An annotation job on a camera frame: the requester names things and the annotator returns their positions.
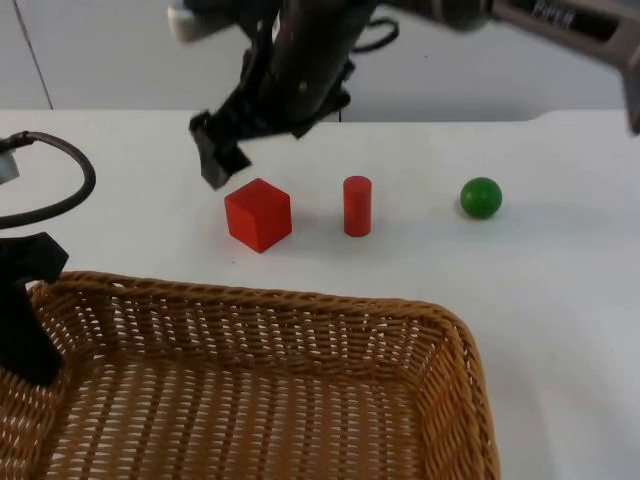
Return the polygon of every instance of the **wicker basket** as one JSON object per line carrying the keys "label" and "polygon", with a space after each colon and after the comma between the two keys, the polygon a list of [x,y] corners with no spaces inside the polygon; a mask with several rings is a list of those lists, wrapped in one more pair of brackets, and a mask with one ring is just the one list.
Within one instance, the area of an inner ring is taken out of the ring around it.
{"label": "wicker basket", "polygon": [[0,370],[0,478],[497,479],[485,381],[435,305],[65,274],[53,387]]}

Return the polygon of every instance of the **white wall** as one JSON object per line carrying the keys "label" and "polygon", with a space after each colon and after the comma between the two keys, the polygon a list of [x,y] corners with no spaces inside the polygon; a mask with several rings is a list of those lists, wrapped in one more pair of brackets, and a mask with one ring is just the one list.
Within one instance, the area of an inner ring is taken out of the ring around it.
{"label": "white wall", "polygon": [[0,108],[49,108],[12,0],[0,0]]}
{"label": "white wall", "polygon": [[186,47],[169,0],[19,0],[54,108],[201,109],[235,86],[238,30]]}
{"label": "white wall", "polygon": [[400,38],[357,57],[347,120],[502,120],[624,106],[618,73],[506,25],[460,35],[398,15]]}
{"label": "white wall", "polygon": [[[230,30],[179,44],[167,26],[169,1],[18,0],[53,106],[219,105],[236,85],[248,41]],[[344,119],[519,119],[623,106],[616,73],[508,27],[459,36],[401,18],[397,43],[356,59]]]}

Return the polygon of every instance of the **black mount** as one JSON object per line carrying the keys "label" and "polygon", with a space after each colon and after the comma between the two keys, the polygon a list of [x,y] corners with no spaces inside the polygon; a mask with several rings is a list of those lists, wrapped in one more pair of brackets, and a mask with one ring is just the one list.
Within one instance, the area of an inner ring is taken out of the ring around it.
{"label": "black mount", "polygon": [[0,366],[34,385],[54,382],[62,356],[33,311],[27,283],[55,282],[68,258],[46,233],[0,239]]}

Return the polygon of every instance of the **basket rim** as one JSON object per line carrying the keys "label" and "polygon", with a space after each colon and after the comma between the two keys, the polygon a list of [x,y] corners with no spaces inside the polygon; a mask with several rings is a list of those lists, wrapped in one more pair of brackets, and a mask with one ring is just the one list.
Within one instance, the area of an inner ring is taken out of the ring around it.
{"label": "basket rim", "polygon": [[[487,395],[487,384],[475,339],[467,325],[448,309],[434,303],[424,301],[408,301],[396,298],[364,298],[347,297],[323,293],[303,293],[277,289],[256,289],[245,287],[228,287],[188,282],[174,282],[154,278],[137,278],[126,275],[100,273],[94,271],[64,272],[59,280],[48,285],[40,282],[30,289],[31,299],[36,310],[44,308],[52,297],[64,297],[71,292],[92,292],[104,296],[124,297],[127,299],[162,297],[166,300],[202,302],[211,304],[212,295],[221,298],[215,303],[241,307],[272,308],[281,312],[302,311],[332,315],[362,315],[363,312],[375,318],[411,317],[415,320],[429,322],[430,326],[441,329],[444,338],[452,343],[457,356],[469,376],[464,382],[464,400],[470,407],[470,414],[475,418],[475,429],[470,435],[480,451],[485,451],[482,462],[485,472],[500,478],[500,464],[495,442],[495,427]],[[224,297],[234,301],[225,301]],[[295,298],[299,308],[292,308],[290,301]],[[488,435],[488,443],[483,443],[480,431]]]}

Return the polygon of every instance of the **white table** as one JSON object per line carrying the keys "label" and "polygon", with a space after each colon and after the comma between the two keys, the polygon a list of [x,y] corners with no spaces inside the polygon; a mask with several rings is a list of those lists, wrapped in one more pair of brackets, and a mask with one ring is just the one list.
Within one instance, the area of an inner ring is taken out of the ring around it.
{"label": "white table", "polygon": [[[559,112],[512,124],[325,124],[301,142],[247,144],[255,166],[214,192],[189,113],[0,112],[0,136],[59,135],[98,186],[48,231],[90,269],[180,281],[440,303],[478,342],[505,479],[640,473],[640,139],[621,112]],[[77,188],[47,147],[16,155],[0,215]],[[342,233],[341,185],[374,182],[374,232]],[[293,235],[263,255],[231,239],[223,197],[255,177],[292,197]],[[464,182],[489,176],[505,205],[459,215]]]}

